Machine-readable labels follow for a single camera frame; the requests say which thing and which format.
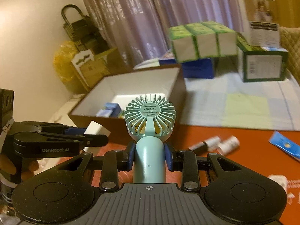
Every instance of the lavender curtain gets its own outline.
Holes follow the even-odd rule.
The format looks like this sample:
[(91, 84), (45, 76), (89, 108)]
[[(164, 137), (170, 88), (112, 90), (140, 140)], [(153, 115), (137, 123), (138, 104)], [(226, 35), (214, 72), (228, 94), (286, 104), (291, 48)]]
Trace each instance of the lavender curtain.
[(169, 48), (168, 28), (214, 20), (241, 30), (237, 0), (84, 0), (110, 46), (134, 66)]

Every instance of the finger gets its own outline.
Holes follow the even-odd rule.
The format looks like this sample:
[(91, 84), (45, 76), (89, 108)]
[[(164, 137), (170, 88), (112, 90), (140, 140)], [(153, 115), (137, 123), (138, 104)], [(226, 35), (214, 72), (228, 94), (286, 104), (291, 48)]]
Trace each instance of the finger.
[(31, 171), (31, 172), (34, 172), (34, 171), (38, 170), (38, 168), (39, 168), (39, 166), (38, 166), (38, 162), (36, 160), (33, 160), (28, 165), (28, 170)]
[(9, 174), (16, 174), (17, 169), (11, 160), (4, 154), (0, 153), (0, 169)]
[(31, 172), (31, 171), (22, 172), (21, 173), (21, 179), (22, 180), (27, 180), (29, 178), (32, 178), (34, 175), (35, 175), (34, 172)]

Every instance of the mini fan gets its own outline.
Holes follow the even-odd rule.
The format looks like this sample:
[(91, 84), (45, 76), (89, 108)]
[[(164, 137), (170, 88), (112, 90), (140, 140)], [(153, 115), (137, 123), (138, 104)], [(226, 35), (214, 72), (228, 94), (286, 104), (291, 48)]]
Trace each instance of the mini fan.
[(166, 182), (166, 141), (174, 127), (176, 111), (169, 100), (151, 95), (132, 100), (125, 110), (130, 136), (137, 141), (134, 154), (133, 182), (157, 184)]
[(145, 136), (159, 138), (166, 141), (174, 127), (176, 111), (169, 100), (151, 95), (148, 100), (140, 96), (132, 100), (125, 110), (125, 120), (130, 136), (138, 141)]

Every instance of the orange tablecloth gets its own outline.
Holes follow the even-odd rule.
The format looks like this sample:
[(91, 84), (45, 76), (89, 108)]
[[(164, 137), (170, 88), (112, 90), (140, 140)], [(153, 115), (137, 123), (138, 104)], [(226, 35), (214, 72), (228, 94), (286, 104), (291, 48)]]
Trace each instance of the orange tablecloth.
[[(281, 134), (300, 144), (300, 132), (280, 131)], [(284, 175), (290, 181), (288, 194), (294, 194), (295, 198), (290, 198), (289, 203), (280, 219), (284, 225), (298, 225), (300, 212), (300, 162), (285, 154), (283, 151), (269, 143), (273, 131), (245, 130), (233, 128), (210, 128), (181, 125), (176, 133), (176, 141), (173, 142), (175, 149), (186, 149), (213, 136), (219, 136), (222, 140), (234, 135), (241, 143), (235, 152), (227, 157), (239, 164), (250, 168), (264, 176)], [(103, 155), (108, 150), (125, 149), (124, 146), (110, 143), (103, 147), (99, 155)], [(94, 176), (93, 185), (99, 185), (101, 171), (97, 171)], [(132, 182), (131, 172), (120, 172), (120, 183)], [(171, 173), (167, 171), (167, 182), (180, 183), (181, 173)], [(207, 185), (205, 172), (200, 172), (200, 182), (202, 186)]]

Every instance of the blue packet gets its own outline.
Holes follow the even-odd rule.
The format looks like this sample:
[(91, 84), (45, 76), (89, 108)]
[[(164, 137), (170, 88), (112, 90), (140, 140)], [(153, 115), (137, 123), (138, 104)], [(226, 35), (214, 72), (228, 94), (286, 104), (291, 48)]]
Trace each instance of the blue packet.
[(300, 146), (275, 131), (269, 142), (300, 161)]

